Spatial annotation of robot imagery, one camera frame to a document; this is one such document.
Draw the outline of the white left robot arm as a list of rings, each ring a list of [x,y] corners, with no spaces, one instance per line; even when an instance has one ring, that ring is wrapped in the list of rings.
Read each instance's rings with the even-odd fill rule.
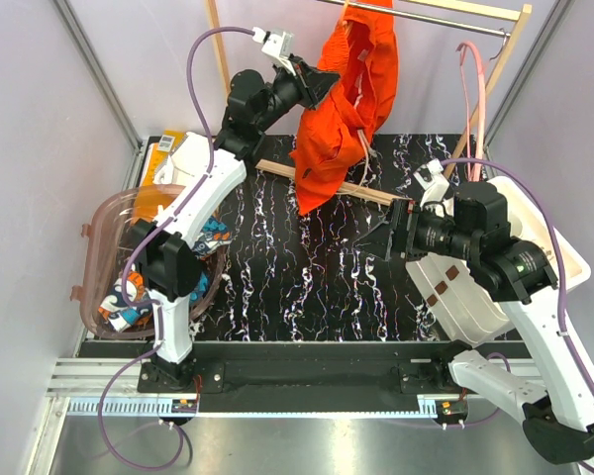
[[[193,244],[222,201],[255,169],[266,131],[293,107],[316,109],[340,76],[308,65],[292,55],[267,83],[246,69],[231,80],[223,123],[214,138],[189,137],[180,151],[191,155],[196,169],[174,201],[152,221],[139,219],[131,228],[136,243],[130,261],[144,278],[153,310],[155,342],[150,356],[161,363],[159,380],[174,392],[193,382],[190,296],[202,265]]]

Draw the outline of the orange shorts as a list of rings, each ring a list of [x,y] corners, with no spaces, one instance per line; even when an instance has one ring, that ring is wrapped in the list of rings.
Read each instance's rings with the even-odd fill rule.
[[[340,191],[348,170],[367,158],[374,134],[395,102],[399,53],[394,18],[357,8],[362,20],[346,34],[338,19],[317,68],[340,80],[300,119],[290,157],[299,213],[306,215]]]

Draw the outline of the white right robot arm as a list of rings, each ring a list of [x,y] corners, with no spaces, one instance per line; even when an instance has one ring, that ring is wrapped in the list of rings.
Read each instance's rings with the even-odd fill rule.
[[[355,244],[402,257],[444,327],[436,389],[485,398],[552,464],[594,457],[594,365],[562,309],[563,260],[587,269],[512,180],[429,185],[420,201],[394,200]]]

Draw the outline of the blue patterned shorts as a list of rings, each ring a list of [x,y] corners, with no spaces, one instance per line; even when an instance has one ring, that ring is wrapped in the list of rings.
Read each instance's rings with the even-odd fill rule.
[[[95,317],[102,338],[136,339],[154,335],[150,290],[158,301],[171,303],[189,298],[189,319],[201,315],[212,302],[226,261],[231,230],[214,217],[202,227],[191,244],[161,232],[142,250],[123,276],[130,254],[122,250],[117,276],[98,304]]]

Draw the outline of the orange clothes hanger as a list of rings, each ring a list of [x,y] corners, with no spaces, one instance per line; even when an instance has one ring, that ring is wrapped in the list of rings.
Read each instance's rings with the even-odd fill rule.
[[[359,24],[361,20],[362,14],[360,11],[351,6],[350,1],[346,0],[343,3],[340,16],[340,25],[346,34],[348,34],[355,25]]]

